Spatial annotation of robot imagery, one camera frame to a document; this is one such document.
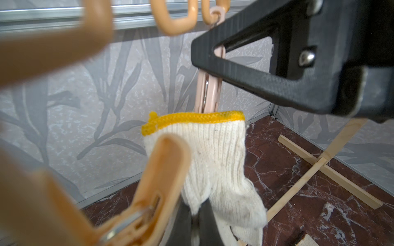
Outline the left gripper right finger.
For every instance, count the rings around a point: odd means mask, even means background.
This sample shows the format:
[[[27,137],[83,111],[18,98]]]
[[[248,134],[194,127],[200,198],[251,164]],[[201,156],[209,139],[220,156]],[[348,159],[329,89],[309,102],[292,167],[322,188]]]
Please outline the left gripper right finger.
[[[199,209],[198,219],[199,246],[224,246],[209,199],[202,203]]]

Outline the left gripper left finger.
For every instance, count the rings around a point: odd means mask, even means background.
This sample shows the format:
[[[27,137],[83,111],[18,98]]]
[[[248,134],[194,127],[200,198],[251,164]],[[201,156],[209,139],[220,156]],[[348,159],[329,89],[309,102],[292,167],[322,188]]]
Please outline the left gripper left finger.
[[[191,224],[192,215],[190,208],[180,198],[178,211],[166,245],[191,246]]]

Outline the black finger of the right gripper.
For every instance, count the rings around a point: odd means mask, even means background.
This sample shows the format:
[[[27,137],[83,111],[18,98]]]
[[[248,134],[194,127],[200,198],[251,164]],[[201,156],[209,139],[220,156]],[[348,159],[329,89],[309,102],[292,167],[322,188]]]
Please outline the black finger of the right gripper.
[[[214,54],[266,37],[269,72]],[[255,1],[194,39],[191,61],[276,105],[383,123],[394,117],[394,3]]]

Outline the white glove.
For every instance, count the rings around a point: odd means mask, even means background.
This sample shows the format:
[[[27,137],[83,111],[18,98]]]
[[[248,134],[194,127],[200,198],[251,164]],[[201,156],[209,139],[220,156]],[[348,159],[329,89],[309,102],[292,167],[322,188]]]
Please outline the white glove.
[[[152,112],[141,128],[148,154],[164,134],[175,134],[189,145],[191,166],[182,201],[192,216],[209,202],[219,238],[226,246],[235,246],[238,240],[260,246],[267,225],[267,210],[244,174],[246,129],[241,111],[163,116]]]

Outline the orange clip hanger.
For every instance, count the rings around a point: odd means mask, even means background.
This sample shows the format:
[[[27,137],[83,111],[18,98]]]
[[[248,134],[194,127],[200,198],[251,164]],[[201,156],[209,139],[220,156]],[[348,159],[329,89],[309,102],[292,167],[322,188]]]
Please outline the orange clip hanger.
[[[102,51],[113,37],[110,1],[84,1],[82,23],[66,31],[30,35],[1,41],[1,88],[72,65]],[[205,24],[219,20],[210,12],[209,1],[188,1],[184,18],[170,18],[165,1],[150,1],[159,29],[168,36],[193,29],[202,13]]]

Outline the pink clothespin clip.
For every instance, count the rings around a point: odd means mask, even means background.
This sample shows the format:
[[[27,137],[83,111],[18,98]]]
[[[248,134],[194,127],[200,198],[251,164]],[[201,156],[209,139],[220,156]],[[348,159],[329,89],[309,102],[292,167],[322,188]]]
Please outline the pink clothespin clip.
[[[223,7],[210,8],[211,14],[216,14],[219,19],[213,24],[212,27],[221,24],[225,20],[225,9]],[[218,57],[225,57],[225,47],[220,46],[215,49],[214,54]],[[222,87],[222,78],[215,77],[208,74],[206,71],[199,69],[195,113],[213,113],[217,112],[220,100],[220,93]]]

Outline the orange clothespin clip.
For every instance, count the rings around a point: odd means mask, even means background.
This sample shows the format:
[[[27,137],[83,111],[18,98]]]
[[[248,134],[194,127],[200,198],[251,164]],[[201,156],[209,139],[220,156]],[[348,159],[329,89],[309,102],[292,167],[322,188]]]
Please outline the orange clothespin clip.
[[[160,136],[131,205],[94,227],[46,171],[27,175],[1,154],[1,229],[21,246],[156,246],[191,163],[188,143]]]

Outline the wooden clothes rack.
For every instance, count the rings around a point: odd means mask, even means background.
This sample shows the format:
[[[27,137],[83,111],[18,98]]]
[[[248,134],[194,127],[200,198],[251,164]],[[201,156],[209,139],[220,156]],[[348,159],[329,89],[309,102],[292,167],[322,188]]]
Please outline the wooden clothes rack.
[[[270,209],[321,150],[267,116],[249,126],[245,175]],[[390,246],[393,197],[336,159],[323,166],[264,228],[263,245],[290,246],[307,233],[320,246]]]

